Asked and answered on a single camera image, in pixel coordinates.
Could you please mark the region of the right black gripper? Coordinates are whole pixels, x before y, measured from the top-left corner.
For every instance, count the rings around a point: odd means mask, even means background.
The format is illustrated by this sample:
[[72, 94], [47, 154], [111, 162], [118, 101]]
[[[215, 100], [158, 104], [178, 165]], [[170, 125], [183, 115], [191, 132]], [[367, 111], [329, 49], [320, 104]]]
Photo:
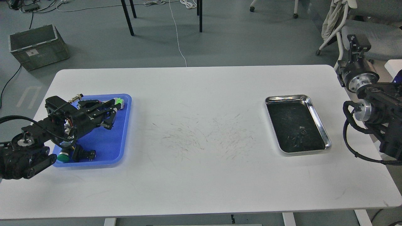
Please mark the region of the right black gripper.
[[375, 84], [379, 80], [373, 64], [364, 59], [372, 45], [364, 34], [349, 34], [346, 36], [349, 41], [348, 63], [338, 60], [336, 74], [340, 85], [349, 92], [358, 94], [366, 86]]

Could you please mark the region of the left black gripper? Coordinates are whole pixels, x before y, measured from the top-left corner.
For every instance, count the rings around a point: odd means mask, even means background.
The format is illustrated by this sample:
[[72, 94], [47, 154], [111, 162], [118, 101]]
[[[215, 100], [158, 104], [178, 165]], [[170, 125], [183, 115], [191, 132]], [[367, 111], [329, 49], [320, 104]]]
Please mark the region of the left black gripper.
[[74, 144], [95, 128], [112, 129], [117, 114], [117, 110], [112, 108], [114, 100], [102, 102], [82, 98], [74, 96], [64, 100], [59, 96], [51, 96], [45, 100], [45, 128], [53, 143]]

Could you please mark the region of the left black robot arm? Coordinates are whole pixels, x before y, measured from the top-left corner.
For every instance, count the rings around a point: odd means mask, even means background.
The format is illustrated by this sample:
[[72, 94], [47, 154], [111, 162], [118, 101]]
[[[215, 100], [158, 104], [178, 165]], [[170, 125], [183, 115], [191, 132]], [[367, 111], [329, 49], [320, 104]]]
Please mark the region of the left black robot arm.
[[41, 121], [18, 115], [1, 118], [1, 123], [12, 120], [32, 123], [11, 141], [1, 143], [1, 179], [30, 179], [56, 160], [78, 162], [96, 157], [96, 151], [86, 151], [77, 143], [78, 139], [98, 127], [111, 130], [117, 111], [125, 103], [121, 98], [102, 102], [82, 97], [78, 94], [69, 101], [59, 96], [47, 98], [47, 117]]

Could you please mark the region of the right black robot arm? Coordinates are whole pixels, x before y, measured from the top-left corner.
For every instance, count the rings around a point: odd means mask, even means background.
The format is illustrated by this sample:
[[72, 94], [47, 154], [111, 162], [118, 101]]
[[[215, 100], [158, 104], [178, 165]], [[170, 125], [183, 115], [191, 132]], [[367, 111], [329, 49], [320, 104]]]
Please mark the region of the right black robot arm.
[[[358, 101], [346, 101], [343, 113], [346, 121], [343, 139], [346, 147], [356, 158], [383, 165], [401, 165], [401, 79], [380, 83], [373, 64], [364, 58], [371, 49], [367, 37], [362, 34], [347, 35], [348, 60], [338, 60], [336, 71], [342, 87], [355, 93]], [[372, 134], [379, 141], [379, 151], [393, 160], [375, 160], [358, 153], [347, 141], [347, 128], [352, 126], [364, 134]]]

